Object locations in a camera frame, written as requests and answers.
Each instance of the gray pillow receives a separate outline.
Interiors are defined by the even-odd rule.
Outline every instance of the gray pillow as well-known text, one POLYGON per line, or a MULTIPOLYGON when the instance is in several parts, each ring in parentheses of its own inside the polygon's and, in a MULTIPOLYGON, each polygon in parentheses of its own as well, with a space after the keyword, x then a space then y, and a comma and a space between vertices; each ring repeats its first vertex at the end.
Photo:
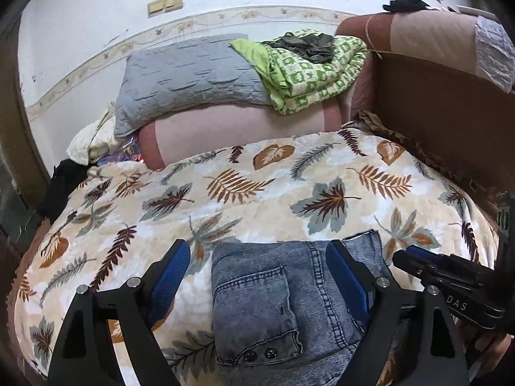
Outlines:
POLYGON ((256 70, 229 43, 241 33, 215 35, 133 52, 115 103, 114 136, 204 103, 246 101, 271 105, 256 70))

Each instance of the metal screw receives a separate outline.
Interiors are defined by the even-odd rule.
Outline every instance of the metal screw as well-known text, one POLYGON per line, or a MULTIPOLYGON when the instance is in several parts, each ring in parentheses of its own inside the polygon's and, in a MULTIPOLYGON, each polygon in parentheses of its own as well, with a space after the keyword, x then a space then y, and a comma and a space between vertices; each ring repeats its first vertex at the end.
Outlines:
POLYGON ((429 292, 429 294, 432 294, 433 296, 437 296, 440 293, 440 289, 434 285, 427 286, 427 291, 429 292))
POLYGON ((375 282, 378 284, 379 287, 382 287, 383 289, 390 286, 390 280, 388 280, 386 277, 378 277, 375 279, 375 282))
POLYGON ((127 280, 127 286, 129 287, 138 287, 141 283, 141 278, 139 277, 131 277, 127 280))
POLYGON ((89 286, 88 285, 80 285, 77 287, 77 290, 75 290, 77 292, 77 294, 80 294, 80 295, 83 295, 84 293, 86 293, 89 289, 89 286))

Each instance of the pillow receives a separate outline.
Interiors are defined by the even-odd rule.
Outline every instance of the pillow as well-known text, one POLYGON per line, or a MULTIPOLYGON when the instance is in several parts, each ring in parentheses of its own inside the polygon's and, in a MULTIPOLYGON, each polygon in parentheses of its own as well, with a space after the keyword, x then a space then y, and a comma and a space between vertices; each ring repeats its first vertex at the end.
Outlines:
POLYGON ((333 97, 294 115, 280 115, 256 104, 204 105, 163 116, 140 129, 138 143, 152 170, 203 152, 264 139, 302 136, 340 129, 342 117, 333 97))
POLYGON ((133 52, 115 103, 115 137, 177 110, 205 103, 271 104, 256 70, 230 47, 232 33, 133 52))

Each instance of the dark cloth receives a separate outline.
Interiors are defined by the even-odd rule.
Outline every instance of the dark cloth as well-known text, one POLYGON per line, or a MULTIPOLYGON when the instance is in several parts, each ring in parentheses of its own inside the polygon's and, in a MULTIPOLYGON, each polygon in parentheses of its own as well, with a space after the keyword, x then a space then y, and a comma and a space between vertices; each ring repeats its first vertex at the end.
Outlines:
POLYGON ((89 167, 91 165, 79 165, 72 160, 64 160, 57 168, 53 168, 52 179, 40 206, 40 214, 48 217, 50 223, 54 223, 61 215, 68 203, 68 196, 88 176, 89 167))
POLYGON ((422 0, 391 0, 390 5, 383 5, 383 9, 391 13, 419 12, 429 7, 422 0))
POLYGON ((313 64, 330 62, 334 56, 333 36, 321 33, 320 35, 294 36, 287 32, 276 41, 261 42, 272 48, 282 48, 302 56, 313 64))

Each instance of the leaf-patterned blanket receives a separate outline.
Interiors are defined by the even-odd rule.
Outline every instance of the leaf-patterned blanket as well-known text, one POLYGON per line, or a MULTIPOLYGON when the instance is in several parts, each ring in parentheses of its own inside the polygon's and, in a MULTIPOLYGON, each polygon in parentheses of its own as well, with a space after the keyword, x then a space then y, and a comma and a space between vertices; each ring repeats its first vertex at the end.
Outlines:
MULTIPOLYGON (((121 162, 90 169, 40 244, 14 307, 21 350, 46 374, 75 288, 119 287, 177 238, 191 265, 153 328, 182 384, 220 384, 211 333, 211 253, 224 241, 330 240, 374 228, 384 258, 410 244, 489 267, 496 237, 459 187, 403 147, 358 129, 266 140, 149 171, 121 162)), ((417 280, 392 268, 401 286, 417 280)), ((117 323, 110 324, 127 385, 138 384, 117 323)))

